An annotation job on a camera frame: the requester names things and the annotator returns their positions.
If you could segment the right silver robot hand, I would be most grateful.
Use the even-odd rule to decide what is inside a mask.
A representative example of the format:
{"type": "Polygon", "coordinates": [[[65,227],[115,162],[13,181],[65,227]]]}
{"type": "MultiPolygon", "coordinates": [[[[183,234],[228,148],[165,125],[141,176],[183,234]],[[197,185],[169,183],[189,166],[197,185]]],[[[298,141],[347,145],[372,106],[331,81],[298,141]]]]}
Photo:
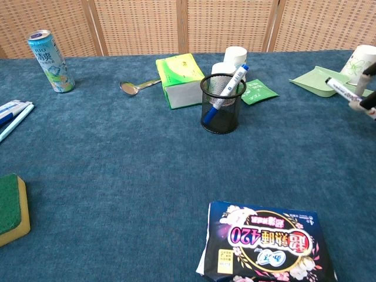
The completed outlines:
{"type": "MultiPolygon", "coordinates": [[[[376,62],[363,71],[355,89],[355,94],[361,97],[365,88],[376,76],[376,62]]],[[[352,100],[349,107],[355,111],[363,112],[376,121],[376,90],[369,94],[366,98],[360,100],[352,100]]]]}

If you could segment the white marker with black cap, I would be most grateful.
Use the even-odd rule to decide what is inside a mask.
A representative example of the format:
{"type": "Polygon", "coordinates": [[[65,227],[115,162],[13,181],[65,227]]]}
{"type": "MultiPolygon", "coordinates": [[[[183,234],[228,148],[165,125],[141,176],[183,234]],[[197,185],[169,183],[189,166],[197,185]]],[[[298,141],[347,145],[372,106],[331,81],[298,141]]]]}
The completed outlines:
{"type": "Polygon", "coordinates": [[[327,86],[335,90],[336,93],[340,94],[349,102],[352,102],[352,101],[359,102],[362,100],[358,95],[354,94],[352,91],[347,89],[344,85],[342,85],[339,81],[335,80],[334,78],[331,78],[331,77],[327,78],[325,80],[325,83],[327,86]]]}

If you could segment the white marker with blue cap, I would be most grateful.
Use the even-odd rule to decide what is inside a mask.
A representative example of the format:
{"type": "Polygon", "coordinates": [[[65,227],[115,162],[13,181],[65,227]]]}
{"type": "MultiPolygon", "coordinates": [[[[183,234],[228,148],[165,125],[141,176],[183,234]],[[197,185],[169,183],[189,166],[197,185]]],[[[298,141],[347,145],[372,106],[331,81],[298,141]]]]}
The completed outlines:
{"type": "Polygon", "coordinates": [[[227,85],[224,87],[220,94],[220,98],[217,98],[211,109],[208,111],[203,119],[205,124],[209,124],[218,110],[223,106],[225,98],[229,97],[234,88],[240,83],[245,74],[248,72],[249,67],[244,63],[236,70],[234,76],[230,79],[227,85]]]}

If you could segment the black mesh pen holder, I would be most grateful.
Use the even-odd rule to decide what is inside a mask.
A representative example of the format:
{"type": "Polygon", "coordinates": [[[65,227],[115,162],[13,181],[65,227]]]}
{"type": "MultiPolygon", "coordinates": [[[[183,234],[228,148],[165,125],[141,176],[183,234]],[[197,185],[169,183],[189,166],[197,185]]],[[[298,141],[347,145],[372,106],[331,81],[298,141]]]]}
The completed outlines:
{"type": "Polygon", "coordinates": [[[202,90],[202,115],[200,122],[209,132],[226,134],[238,126],[241,96],[247,86],[244,81],[228,96],[220,94],[232,79],[230,74],[217,73],[206,76],[200,83],[202,90]]]}

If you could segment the paper cup green flower print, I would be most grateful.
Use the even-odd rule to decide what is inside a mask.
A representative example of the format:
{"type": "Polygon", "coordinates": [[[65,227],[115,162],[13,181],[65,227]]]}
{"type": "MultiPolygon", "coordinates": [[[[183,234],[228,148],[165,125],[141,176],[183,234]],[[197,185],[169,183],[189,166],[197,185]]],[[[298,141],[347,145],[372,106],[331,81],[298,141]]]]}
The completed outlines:
{"type": "Polygon", "coordinates": [[[340,73],[349,77],[348,84],[357,85],[363,71],[375,62],[376,46],[358,45],[340,73]]]}

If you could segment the light green plastic dustpan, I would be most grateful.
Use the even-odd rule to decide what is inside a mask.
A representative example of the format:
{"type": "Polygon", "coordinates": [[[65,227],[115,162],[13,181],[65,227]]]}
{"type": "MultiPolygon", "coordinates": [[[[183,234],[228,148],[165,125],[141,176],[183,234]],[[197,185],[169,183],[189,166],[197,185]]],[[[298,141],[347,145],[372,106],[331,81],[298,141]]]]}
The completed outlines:
{"type": "Polygon", "coordinates": [[[313,70],[295,79],[290,79],[289,81],[304,88],[305,90],[308,90],[309,92],[312,92],[313,94],[316,94],[319,97],[329,98],[332,95],[335,95],[336,92],[326,85],[325,80],[328,77],[338,80],[353,93],[357,88],[356,85],[351,85],[349,83],[350,79],[347,75],[320,66],[315,66],[313,70]]]}

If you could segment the white paper cup blue print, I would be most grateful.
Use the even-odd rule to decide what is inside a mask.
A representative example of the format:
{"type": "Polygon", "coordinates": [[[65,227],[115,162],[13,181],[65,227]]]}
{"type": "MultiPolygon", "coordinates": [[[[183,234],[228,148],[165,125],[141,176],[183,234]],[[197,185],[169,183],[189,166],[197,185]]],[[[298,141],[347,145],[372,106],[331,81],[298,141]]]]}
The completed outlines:
{"type": "Polygon", "coordinates": [[[246,64],[247,60],[247,49],[241,46],[229,46],[226,48],[223,62],[227,65],[233,65],[231,67],[232,72],[229,72],[229,68],[226,69],[225,73],[235,74],[239,66],[246,64]]]}
{"type": "Polygon", "coordinates": [[[214,90],[221,92],[235,74],[236,67],[228,62],[218,62],[212,66],[211,71],[212,75],[220,73],[220,75],[212,76],[210,83],[214,90]]]}

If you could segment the dark sanitary pad package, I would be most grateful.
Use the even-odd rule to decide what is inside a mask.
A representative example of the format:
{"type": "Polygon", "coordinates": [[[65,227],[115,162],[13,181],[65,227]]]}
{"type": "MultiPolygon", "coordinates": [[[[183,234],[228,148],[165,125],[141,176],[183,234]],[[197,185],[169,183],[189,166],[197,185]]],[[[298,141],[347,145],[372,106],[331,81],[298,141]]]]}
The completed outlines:
{"type": "Polygon", "coordinates": [[[338,282],[317,213],[215,201],[196,273],[209,282],[338,282]]]}

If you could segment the green tissue pack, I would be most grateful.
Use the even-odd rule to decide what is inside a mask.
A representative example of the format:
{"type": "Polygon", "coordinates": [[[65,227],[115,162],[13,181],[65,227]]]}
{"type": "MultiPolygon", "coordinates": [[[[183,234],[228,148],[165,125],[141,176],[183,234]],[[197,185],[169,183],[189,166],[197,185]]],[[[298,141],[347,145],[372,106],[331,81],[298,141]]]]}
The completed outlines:
{"type": "Polygon", "coordinates": [[[191,53],[157,59],[156,67],[171,109],[202,103],[200,82],[204,74],[191,53]]]}

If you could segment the woven bamboo folding screen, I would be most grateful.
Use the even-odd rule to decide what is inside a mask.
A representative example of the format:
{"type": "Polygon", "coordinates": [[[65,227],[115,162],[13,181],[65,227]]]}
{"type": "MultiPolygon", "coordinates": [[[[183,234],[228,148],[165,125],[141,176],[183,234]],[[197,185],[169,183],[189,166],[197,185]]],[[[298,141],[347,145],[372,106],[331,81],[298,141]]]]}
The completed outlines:
{"type": "Polygon", "coordinates": [[[52,31],[65,56],[376,46],[376,0],[0,0],[0,58],[52,31]]]}

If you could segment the metal spoon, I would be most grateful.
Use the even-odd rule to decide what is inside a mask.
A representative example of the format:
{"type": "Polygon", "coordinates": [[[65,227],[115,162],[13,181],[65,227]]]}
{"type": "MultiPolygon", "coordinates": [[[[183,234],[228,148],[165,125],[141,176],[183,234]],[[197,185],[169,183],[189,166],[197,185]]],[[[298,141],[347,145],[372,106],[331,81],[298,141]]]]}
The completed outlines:
{"type": "Polygon", "coordinates": [[[130,82],[120,82],[119,87],[120,87],[121,90],[124,91],[124,93],[126,93],[130,96],[134,96],[134,95],[137,95],[140,90],[147,88],[149,86],[155,85],[155,84],[160,83],[160,82],[161,82],[160,79],[150,80],[150,81],[141,83],[139,85],[134,85],[130,82]]]}

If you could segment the blue table cloth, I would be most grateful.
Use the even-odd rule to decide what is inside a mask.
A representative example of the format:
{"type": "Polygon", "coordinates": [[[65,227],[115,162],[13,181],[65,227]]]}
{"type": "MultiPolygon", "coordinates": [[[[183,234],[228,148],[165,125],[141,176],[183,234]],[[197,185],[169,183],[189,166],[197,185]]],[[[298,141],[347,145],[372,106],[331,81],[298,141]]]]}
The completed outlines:
{"type": "Polygon", "coordinates": [[[31,231],[0,247],[0,282],[204,282],[195,270],[213,200],[315,211],[340,282],[376,282],[376,121],[291,80],[339,71],[350,51],[250,53],[277,97],[242,104],[215,135],[171,110],[156,56],[67,58],[53,91],[35,59],[0,59],[0,105],[34,110],[0,143],[0,177],[26,183],[31,231]]]}

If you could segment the light blue drink can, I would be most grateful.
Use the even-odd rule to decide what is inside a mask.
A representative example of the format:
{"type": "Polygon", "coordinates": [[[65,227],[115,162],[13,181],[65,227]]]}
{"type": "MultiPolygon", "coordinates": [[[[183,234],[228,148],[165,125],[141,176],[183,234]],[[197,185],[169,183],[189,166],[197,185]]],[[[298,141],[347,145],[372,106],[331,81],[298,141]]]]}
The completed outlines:
{"type": "Polygon", "coordinates": [[[31,32],[27,41],[54,91],[58,93],[71,91],[75,87],[75,81],[68,72],[65,59],[52,32],[46,29],[31,32]]]}

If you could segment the blue white toothpaste tube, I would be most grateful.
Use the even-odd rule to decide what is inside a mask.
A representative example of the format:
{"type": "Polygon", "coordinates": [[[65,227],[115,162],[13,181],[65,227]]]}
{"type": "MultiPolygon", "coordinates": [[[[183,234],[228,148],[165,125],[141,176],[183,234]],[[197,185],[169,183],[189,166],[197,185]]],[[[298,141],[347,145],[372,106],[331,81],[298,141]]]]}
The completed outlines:
{"type": "Polygon", "coordinates": [[[23,111],[28,105],[31,105],[30,101],[12,100],[2,106],[0,106],[0,126],[7,121],[13,119],[21,111],[23,111]]]}

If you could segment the green yellow scrub sponge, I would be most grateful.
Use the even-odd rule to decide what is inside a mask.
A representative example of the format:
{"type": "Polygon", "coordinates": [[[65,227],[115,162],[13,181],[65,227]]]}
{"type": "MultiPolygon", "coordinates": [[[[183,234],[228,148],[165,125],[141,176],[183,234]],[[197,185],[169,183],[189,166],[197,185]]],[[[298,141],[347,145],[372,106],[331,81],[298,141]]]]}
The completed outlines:
{"type": "Polygon", "coordinates": [[[30,230],[25,182],[15,173],[0,177],[0,247],[30,230]]]}

